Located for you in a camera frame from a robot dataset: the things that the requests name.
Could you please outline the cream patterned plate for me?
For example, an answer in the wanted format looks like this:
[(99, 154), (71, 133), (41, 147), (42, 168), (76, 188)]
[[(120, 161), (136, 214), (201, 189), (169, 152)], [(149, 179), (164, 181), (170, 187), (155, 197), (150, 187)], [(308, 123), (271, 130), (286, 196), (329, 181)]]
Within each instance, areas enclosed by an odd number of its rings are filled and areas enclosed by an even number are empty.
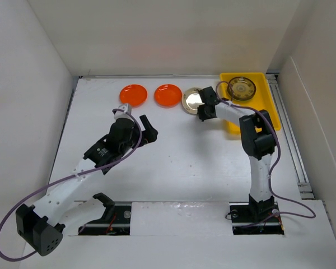
[(192, 87), (183, 93), (181, 104), (188, 114), (198, 114), (198, 107), (203, 104), (199, 94), (200, 90), (201, 88)]

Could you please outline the yellow patterned plate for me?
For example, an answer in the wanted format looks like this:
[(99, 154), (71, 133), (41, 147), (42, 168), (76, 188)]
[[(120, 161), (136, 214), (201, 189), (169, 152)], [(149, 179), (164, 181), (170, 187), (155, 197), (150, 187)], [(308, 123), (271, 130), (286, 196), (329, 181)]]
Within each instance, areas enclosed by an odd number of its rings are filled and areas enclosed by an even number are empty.
[(228, 82), (227, 91), (233, 100), (248, 101), (256, 94), (256, 85), (246, 77), (234, 77)]

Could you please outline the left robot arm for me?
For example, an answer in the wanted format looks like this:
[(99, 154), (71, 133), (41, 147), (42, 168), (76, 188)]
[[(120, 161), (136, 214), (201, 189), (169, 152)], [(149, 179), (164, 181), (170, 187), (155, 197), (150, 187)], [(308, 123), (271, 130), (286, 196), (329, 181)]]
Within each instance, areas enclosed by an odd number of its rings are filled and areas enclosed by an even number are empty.
[(73, 178), (58, 183), (31, 206), (21, 204), (15, 212), (18, 234), (41, 256), (47, 256), (60, 244), (66, 224), (62, 217), (71, 204), (81, 199), (100, 201), (94, 215), (101, 222), (115, 221), (115, 202), (99, 190), (98, 173), (107, 174), (126, 153), (157, 140), (158, 131), (145, 115), (137, 123), (128, 113), (115, 110), (115, 122), (83, 155)]

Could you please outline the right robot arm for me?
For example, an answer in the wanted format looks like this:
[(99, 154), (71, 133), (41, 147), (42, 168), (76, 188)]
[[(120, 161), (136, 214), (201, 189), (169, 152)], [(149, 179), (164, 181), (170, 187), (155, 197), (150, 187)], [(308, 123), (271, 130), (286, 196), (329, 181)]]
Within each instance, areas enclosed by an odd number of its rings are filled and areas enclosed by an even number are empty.
[(197, 113), (202, 122), (218, 118), (239, 126), (241, 144), (249, 157), (251, 171), (247, 222), (262, 221), (275, 206), (269, 181), (277, 143), (269, 113), (222, 100), (212, 87), (203, 88), (198, 94), (202, 104)]

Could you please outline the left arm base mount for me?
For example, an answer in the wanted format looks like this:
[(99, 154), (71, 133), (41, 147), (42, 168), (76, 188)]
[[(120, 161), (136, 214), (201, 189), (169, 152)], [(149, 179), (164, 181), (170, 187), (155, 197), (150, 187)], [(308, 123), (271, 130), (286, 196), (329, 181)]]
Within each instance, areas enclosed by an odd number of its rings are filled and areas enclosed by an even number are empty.
[(131, 202), (118, 202), (114, 209), (78, 228), (80, 236), (129, 236), (132, 216)]

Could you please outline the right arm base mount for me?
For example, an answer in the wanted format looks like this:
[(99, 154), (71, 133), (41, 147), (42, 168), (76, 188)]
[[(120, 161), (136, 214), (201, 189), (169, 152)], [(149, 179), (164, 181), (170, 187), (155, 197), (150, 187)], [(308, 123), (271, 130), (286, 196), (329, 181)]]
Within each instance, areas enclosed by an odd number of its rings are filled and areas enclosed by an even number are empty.
[(277, 203), (256, 213), (248, 202), (231, 202), (226, 219), (231, 221), (233, 235), (284, 235), (281, 218), (273, 215), (277, 210)]

